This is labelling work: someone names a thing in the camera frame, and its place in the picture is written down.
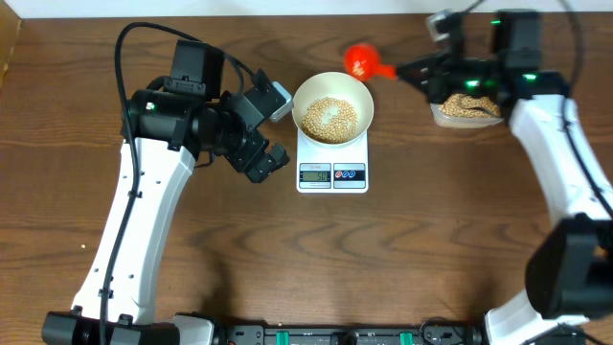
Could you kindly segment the red plastic measuring scoop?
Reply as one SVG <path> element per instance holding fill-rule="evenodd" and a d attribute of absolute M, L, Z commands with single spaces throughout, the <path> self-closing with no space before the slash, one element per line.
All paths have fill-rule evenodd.
<path fill-rule="evenodd" d="M 381 62 L 378 50 L 371 44 L 352 45 L 344 54 L 345 71 L 359 81 L 369 81 L 373 77 L 397 79 L 396 67 Z"/>

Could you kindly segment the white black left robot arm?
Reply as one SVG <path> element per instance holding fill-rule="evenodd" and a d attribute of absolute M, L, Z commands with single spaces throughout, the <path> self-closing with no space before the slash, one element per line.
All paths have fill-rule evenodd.
<path fill-rule="evenodd" d="M 177 42 L 167 76 L 136 91 L 126 104 L 116 192 L 102 240 L 71 309 L 51 311 L 48 344 L 222 344 L 226 333 L 205 316 L 155 317 L 157 279 L 177 202 L 199 167 L 199 155 L 224 157 L 260 183 L 288 163 L 286 150 L 259 131 L 293 106 L 291 94 L 263 71 L 237 65 L 251 81 L 221 87 L 228 56 L 197 41 Z"/>

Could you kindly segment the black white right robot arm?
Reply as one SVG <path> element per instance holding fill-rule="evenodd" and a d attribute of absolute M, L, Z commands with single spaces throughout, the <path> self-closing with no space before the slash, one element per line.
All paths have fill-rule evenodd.
<path fill-rule="evenodd" d="M 501 10 L 493 20 L 492 56 L 468 57 L 464 11 L 427 20 L 438 53 L 396 67 L 397 77 L 441 104 L 450 96 L 497 104 L 527 153 L 545 195 L 551 233 L 530 258 L 524 289 L 487 312 L 484 344 L 583 340 L 579 326 L 612 312 L 612 186 L 581 128 L 574 81 L 541 68 L 541 18 Z"/>

